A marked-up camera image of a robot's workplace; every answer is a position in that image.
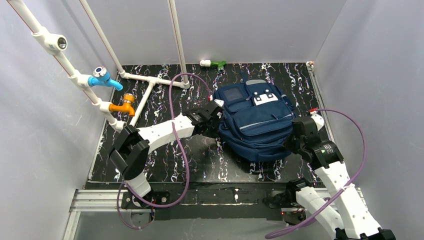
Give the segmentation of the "navy blue backpack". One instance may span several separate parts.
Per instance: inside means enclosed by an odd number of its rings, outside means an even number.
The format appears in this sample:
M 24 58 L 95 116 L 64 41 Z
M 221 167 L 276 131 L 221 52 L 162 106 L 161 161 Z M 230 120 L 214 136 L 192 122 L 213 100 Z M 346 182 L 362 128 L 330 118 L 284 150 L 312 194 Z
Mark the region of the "navy blue backpack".
M 288 96 L 274 84 L 251 79 L 217 88 L 209 100 L 223 102 L 218 136 L 249 162 L 282 160 L 291 151 L 283 143 L 296 118 Z

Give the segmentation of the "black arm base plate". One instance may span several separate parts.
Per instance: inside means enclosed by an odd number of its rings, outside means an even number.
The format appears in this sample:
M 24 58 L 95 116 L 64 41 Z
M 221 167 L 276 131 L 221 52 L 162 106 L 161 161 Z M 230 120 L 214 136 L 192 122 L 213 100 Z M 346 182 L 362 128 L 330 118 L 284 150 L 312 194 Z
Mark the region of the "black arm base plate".
M 266 219 L 280 221 L 294 213 L 303 220 L 306 209 L 287 195 L 284 182 L 191 182 L 185 195 L 183 183 L 151 183 L 143 197 L 123 195 L 125 210 L 149 209 L 157 221 L 177 219 Z

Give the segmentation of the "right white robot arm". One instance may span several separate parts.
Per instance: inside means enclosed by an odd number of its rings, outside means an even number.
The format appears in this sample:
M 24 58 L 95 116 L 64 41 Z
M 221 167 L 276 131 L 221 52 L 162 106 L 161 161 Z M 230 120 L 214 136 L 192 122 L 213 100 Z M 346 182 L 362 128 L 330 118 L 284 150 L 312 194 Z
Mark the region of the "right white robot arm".
M 382 228 L 364 204 L 337 145 L 320 138 L 324 118 L 312 111 L 292 123 L 293 132 L 283 146 L 310 164 L 330 199 L 324 200 L 306 180 L 292 181 L 287 187 L 289 194 L 311 215 L 299 224 L 267 234 L 266 239 L 286 235 L 316 220 L 335 240 L 394 240 L 393 231 Z

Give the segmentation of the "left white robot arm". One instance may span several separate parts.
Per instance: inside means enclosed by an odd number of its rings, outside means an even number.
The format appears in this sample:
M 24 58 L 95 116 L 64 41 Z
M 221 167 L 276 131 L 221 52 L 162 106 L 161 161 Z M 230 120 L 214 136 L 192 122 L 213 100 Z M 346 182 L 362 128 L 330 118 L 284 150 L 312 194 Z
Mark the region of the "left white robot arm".
M 223 111 L 224 101 L 215 99 L 204 107 L 185 111 L 156 125 L 140 128 L 125 126 L 113 142 L 108 158 L 133 195 L 144 197 L 151 191 L 143 173 L 149 154 L 171 142 L 195 135 L 216 138 Z

